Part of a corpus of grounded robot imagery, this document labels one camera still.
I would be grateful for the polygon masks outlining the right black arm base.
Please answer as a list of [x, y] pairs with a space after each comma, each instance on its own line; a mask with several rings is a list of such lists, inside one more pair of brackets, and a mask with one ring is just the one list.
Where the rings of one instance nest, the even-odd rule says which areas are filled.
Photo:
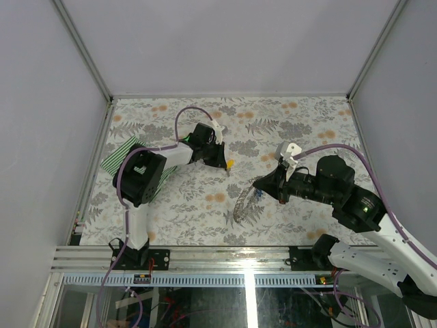
[[334, 266], [328, 257], [339, 239], [323, 234], [311, 248], [289, 246], [289, 258], [285, 260], [292, 271], [331, 271]]

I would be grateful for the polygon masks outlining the yellow key tag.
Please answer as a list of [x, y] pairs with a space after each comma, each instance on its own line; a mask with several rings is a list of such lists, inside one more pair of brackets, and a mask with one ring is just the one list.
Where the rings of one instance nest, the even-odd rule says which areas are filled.
[[227, 167], [226, 167], [227, 176], [230, 176], [231, 169], [232, 169], [233, 166], [234, 166], [234, 160], [232, 160], [232, 159], [228, 160], [227, 161]]

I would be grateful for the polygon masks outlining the metal key ring disc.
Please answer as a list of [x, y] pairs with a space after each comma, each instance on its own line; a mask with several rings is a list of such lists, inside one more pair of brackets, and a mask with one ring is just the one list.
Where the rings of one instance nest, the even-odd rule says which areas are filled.
[[256, 188], [251, 185], [244, 189], [236, 200], [233, 211], [234, 222], [239, 226], [254, 226], [264, 213], [264, 207], [259, 204], [262, 200], [255, 199]]

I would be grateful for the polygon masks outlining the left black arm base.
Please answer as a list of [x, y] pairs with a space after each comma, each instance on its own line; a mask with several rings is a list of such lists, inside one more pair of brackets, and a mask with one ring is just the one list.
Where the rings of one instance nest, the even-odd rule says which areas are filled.
[[125, 247], [113, 268], [127, 271], [168, 271], [170, 255], [169, 249], [151, 249], [149, 242], [139, 250]]

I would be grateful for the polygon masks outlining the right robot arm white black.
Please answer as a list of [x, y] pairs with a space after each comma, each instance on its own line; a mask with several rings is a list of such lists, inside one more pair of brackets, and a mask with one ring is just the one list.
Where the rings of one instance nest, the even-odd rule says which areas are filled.
[[360, 253], [329, 234], [323, 234], [311, 248], [313, 265], [322, 270], [347, 269], [389, 289], [418, 315], [436, 319], [436, 269], [413, 253], [401, 229], [396, 228], [383, 201], [354, 182], [355, 171], [337, 155], [322, 157], [315, 175], [296, 170], [286, 176], [279, 163], [253, 186], [280, 203], [291, 196], [328, 204], [342, 226], [362, 234], [389, 255], [388, 261]]

